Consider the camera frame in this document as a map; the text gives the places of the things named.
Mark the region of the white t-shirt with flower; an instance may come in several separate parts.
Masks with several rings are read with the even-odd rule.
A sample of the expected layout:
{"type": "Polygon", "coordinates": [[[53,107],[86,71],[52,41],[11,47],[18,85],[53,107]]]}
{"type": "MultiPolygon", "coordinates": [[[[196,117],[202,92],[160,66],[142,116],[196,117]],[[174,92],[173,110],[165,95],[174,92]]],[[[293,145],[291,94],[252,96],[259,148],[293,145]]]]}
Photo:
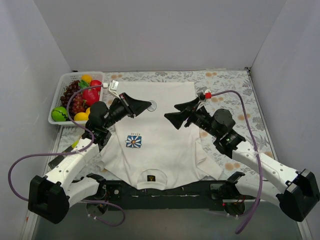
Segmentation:
{"type": "Polygon", "coordinates": [[[157,108],[115,124],[115,132],[101,151],[98,166],[141,189],[166,190],[197,182],[206,176],[218,179],[222,168],[205,152],[200,130],[191,125],[176,129],[164,114],[174,105],[195,99],[193,82],[125,82],[118,93],[155,101],[157,108]]]}

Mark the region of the round shiny brooch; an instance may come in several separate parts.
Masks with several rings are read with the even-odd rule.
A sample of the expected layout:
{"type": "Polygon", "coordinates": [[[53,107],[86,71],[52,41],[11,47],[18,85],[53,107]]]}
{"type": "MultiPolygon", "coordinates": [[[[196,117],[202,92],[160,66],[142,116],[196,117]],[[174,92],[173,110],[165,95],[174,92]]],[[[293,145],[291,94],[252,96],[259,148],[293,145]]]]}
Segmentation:
{"type": "Polygon", "coordinates": [[[154,100],[149,101],[150,106],[147,108],[149,112],[154,112],[157,109],[157,103],[154,100]]]}

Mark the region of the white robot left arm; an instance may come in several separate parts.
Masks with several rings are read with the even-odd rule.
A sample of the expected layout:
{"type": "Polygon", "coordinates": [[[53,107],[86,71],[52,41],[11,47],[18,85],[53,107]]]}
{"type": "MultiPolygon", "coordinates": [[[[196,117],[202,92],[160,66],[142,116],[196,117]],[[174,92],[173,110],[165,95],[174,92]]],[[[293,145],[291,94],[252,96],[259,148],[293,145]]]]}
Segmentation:
{"type": "Polygon", "coordinates": [[[98,101],[90,107],[86,131],[72,152],[44,176],[35,176],[29,185],[28,210],[53,224],[60,223],[70,207],[80,201],[104,201],[107,181],[90,173],[75,181],[78,173],[106,146],[112,134],[109,128],[124,117],[134,118],[151,106],[126,93],[115,98],[111,106],[98,101]]]}

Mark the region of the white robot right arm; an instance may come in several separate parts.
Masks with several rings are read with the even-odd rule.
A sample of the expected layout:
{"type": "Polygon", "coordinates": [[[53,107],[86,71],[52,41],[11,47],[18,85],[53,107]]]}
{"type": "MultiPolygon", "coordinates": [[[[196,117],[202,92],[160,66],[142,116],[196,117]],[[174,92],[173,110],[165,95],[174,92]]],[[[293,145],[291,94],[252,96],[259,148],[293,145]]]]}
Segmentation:
{"type": "Polygon", "coordinates": [[[308,169],[302,171],[288,167],[264,153],[258,153],[233,127],[236,124],[229,110],[220,108],[210,115],[201,106],[203,97],[174,107],[177,112],[164,117],[176,129],[181,126],[198,126],[215,137],[214,146],[223,155],[240,162],[259,174],[257,181],[249,180],[243,172],[233,173],[222,185],[212,190],[220,199],[255,197],[278,206],[296,222],[302,222],[320,201],[320,191],[315,175],[308,169]]]}

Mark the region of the orange fruit toy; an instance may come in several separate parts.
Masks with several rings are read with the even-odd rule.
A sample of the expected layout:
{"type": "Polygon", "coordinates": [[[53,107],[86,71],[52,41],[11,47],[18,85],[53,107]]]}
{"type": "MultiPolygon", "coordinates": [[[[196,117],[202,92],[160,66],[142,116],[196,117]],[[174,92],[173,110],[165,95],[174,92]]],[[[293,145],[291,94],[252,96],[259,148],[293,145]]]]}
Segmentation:
{"type": "Polygon", "coordinates": [[[86,113],[87,115],[89,115],[89,114],[90,114],[90,112],[91,112],[91,108],[90,108],[90,107],[88,107],[88,108],[86,109],[85,113],[86,113]]]}
{"type": "Polygon", "coordinates": [[[93,77],[91,75],[84,74],[81,76],[81,80],[86,82],[87,84],[90,84],[91,81],[93,80],[93,77]]]}

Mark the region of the floral tablecloth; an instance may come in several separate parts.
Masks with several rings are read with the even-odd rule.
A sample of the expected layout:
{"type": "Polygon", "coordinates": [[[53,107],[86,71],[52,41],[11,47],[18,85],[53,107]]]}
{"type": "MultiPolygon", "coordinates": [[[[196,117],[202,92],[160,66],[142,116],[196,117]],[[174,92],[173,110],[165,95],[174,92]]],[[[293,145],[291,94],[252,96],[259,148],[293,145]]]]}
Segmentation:
{"type": "MultiPolygon", "coordinates": [[[[264,118],[256,100],[251,77],[248,70],[227,70],[227,69],[207,69],[197,71],[128,71],[128,72],[106,72],[104,82],[110,83],[112,80],[119,82],[151,82],[151,83],[174,83],[174,82],[194,82],[195,92],[202,87],[207,87],[211,91],[223,92],[225,90],[237,91],[245,104],[246,115],[254,135],[260,153],[264,153],[274,158],[273,147],[269,140],[268,131],[264,124],[264,118]]],[[[236,94],[225,93],[215,96],[205,104],[206,110],[213,114],[217,109],[228,109],[236,122],[235,130],[252,143],[250,133],[247,129],[245,115],[241,102],[236,94]]],[[[62,152],[69,147],[84,131],[81,128],[63,125],[59,127],[59,133],[55,137],[54,152],[62,152]]],[[[226,180],[235,172],[245,173],[245,177],[259,180],[259,175],[248,166],[231,160],[221,155],[213,145],[214,138],[203,130],[199,130],[199,137],[202,148],[211,159],[223,169],[219,180],[226,180]]],[[[120,180],[106,169],[101,170],[98,162],[102,160],[101,155],[97,155],[91,162],[81,170],[76,179],[89,173],[96,173],[107,180],[120,180]]]]}

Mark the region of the red dragon fruit toy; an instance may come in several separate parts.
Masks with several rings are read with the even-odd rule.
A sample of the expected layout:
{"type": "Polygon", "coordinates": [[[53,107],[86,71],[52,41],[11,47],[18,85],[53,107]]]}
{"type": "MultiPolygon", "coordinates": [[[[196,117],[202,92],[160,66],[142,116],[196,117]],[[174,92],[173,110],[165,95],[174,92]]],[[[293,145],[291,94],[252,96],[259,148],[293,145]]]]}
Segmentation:
{"type": "Polygon", "coordinates": [[[97,88],[85,88],[82,90],[82,99],[87,106],[91,107],[100,101],[100,91],[97,88]]]}

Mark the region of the red apple toy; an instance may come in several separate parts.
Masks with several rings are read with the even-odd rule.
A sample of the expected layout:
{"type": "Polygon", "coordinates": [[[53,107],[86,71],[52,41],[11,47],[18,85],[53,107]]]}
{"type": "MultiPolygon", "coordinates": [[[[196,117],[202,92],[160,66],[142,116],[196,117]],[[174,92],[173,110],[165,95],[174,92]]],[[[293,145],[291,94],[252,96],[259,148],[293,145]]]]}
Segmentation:
{"type": "Polygon", "coordinates": [[[102,82],[97,79],[94,79],[90,82],[90,86],[94,87],[94,89],[96,89],[98,92],[100,92],[101,87],[102,87],[102,82]]]}

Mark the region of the yellow lemon toy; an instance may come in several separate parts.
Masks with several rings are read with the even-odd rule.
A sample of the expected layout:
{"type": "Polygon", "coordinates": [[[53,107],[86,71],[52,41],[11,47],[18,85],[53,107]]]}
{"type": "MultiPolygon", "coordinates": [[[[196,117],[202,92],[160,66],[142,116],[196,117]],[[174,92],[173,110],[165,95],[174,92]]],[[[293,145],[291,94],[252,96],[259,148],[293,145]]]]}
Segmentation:
{"type": "Polygon", "coordinates": [[[78,112],[73,118],[75,122],[87,121],[88,119],[89,116],[86,112],[78,112]]]}

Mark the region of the purple grape bunch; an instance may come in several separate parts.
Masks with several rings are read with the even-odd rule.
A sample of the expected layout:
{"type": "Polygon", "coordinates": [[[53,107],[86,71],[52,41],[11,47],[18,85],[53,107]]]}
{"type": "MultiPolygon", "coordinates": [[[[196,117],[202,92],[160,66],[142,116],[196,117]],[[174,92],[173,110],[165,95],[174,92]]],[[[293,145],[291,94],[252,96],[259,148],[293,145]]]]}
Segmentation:
{"type": "MultiPolygon", "coordinates": [[[[63,90],[63,94],[60,97],[61,105],[64,108],[67,108],[67,104],[70,100],[70,97],[77,91],[81,89],[79,80],[72,81],[68,86],[66,86],[63,90]]],[[[86,112],[86,109],[89,106],[87,106],[83,101],[82,93],[78,93],[69,104],[68,112],[72,119],[74,119],[74,116],[79,112],[86,112]]]]}

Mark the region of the orange fruit toy top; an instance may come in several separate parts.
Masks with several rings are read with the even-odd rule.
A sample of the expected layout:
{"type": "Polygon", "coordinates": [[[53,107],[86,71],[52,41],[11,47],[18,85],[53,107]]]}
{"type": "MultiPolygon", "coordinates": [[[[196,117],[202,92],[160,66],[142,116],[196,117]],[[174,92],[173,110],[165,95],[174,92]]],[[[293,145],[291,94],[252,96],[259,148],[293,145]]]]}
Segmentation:
{"type": "Polygon", "coordinates": [[[93,80],[93,77],[91,75],[84,74],[81,76],[81,80],[86,82],[87,84],[90,84],[91,81],[93,80]]]}

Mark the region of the white plastic basket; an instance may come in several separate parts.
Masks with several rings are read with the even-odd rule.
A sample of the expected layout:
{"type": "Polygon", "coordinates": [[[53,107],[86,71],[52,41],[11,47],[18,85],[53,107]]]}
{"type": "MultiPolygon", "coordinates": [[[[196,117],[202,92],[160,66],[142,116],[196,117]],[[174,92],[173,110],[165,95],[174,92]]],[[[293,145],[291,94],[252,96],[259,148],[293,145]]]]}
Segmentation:
{"type": "Polygon", "coordinates": [[[59,79],[48,122],[52,125],[72,126],[73,121],[84,125],[90,113],[90,107],[102,100],[101,85],[105,76],[100,71],[72,72],[59,79]]]}

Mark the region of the green watermelon toy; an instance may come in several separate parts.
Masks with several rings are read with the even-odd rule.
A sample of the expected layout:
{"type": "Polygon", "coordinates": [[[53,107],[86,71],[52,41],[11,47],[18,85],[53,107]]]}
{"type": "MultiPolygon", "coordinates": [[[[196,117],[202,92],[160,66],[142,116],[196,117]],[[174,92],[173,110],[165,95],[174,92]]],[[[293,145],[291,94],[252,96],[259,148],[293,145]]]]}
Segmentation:
{"type": "Polygon", "coordinates": [[[63,106],[55,107],[51,111],[51,117],[55,122],[65,122],[68,120],[67,109],[63,106]]]}

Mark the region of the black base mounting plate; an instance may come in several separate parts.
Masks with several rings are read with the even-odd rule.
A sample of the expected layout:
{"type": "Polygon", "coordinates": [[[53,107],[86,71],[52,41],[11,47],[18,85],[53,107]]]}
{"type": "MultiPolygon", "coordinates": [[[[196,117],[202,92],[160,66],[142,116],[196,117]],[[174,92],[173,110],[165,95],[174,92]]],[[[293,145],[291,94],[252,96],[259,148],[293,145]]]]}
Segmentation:
{"type": "Polygon", "coordinates": [[[86,199],[97,203],[108,202],[124,210],[162,210],[162,209],[209,209],[222,211],[224,202],[243,204],[253,200],[252,196],[243,197],[239,193],[219,194],[217,189],[224,180],[201,180],[181,187],[167,190],[146,188],[138,190],[122,180],[108,180],[106,188],[99,197],[86,199]]]}

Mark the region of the black green package box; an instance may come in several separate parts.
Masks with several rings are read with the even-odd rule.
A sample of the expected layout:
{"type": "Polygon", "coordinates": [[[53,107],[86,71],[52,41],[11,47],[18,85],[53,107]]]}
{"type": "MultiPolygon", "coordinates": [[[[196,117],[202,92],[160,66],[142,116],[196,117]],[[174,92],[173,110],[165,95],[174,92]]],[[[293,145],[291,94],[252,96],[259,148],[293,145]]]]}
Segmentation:
{"type": "Polygon", "coordinates": [[[48,163],[48,166],[49,168],[52,170],[54,168],[56,168],[60,162],[62,160],[64,160],[64,158],[66,157],[65,153],[69,153],[71,152],[75,147],[76,145],[78,144],[78,140],[75,141],[72,145],[70,145],[68,148],[66,148],[64,151],[63,151],[63,155],[58,155],[56,156],[53,160],[51,160],[49,163],[48,163]]]}

